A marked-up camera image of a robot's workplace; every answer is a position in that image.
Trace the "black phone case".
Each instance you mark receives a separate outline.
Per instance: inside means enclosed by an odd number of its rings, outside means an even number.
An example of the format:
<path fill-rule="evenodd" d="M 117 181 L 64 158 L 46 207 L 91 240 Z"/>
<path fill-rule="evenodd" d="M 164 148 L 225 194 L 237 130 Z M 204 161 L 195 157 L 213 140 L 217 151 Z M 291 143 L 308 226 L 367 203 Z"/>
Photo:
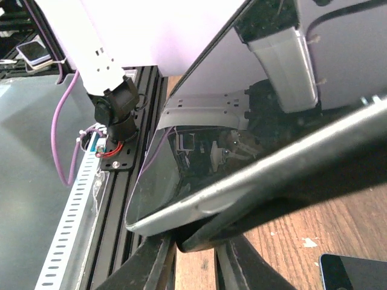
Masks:
<path fill-rule="evenodd" d="M 285 214 L 386 182 L 386 137 L 355 143 L 334 138 L 255 178 L 257 188 L 177 240 L 184 252 L 208 250 Z"/>

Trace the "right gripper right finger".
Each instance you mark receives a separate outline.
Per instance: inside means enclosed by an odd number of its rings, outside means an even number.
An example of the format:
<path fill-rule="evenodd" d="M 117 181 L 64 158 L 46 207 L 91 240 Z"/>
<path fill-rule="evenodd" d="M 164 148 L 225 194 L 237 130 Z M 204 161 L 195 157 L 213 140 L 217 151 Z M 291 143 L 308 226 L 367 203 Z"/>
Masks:
<path fill-rule="evenodd" d="M 294 286 L 240 235 L 216 247 L 216 289 L 290 290 Z"/>

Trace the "silver blue phone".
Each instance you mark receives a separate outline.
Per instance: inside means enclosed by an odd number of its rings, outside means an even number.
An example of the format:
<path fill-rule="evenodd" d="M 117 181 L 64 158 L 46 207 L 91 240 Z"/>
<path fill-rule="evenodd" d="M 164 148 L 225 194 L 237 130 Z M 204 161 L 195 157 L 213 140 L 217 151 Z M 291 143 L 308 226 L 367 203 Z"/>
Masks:
<path fill-rule="evenodd" d="M 385 1 L 246 1 L 172 91 L 126 209 L 152 236 L 255 189 L 247 168 L 374 103 Z"/>

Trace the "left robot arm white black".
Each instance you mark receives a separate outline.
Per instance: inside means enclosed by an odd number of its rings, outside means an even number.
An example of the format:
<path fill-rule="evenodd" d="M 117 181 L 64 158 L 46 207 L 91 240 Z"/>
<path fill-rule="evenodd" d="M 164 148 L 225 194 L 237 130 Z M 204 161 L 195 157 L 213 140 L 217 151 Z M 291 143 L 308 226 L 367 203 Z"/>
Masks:
<path fill-rule="evenodd" d="M 95 120 L 114 143 L 137 133 L 134 111 L 140 96 L 134 81 L 103 46 L 81 1 L 38 1 L 80 74 L 94 105 Z"/>

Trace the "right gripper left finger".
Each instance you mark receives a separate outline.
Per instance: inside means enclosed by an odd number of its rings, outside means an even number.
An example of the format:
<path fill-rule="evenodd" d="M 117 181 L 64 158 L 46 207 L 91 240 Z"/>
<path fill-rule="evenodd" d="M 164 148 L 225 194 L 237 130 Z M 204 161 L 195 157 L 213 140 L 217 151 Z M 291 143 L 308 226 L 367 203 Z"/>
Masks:
<path fill-rule="evenodd" d="M 174 289 L 175 255 L 176 244 L 171 234 L 147 237 L 97 290 Z"/>

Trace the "magenta phone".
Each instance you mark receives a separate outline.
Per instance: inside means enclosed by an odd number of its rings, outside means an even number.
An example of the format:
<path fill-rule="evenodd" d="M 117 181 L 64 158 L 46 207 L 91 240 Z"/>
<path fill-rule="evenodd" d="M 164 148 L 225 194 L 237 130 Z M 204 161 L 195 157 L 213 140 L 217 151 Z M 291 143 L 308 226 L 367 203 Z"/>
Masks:
<path fill-rule="evenodd" d="M 319 259 L 324 289 L 386 289 L 386 262 L 323 254 Z"/>

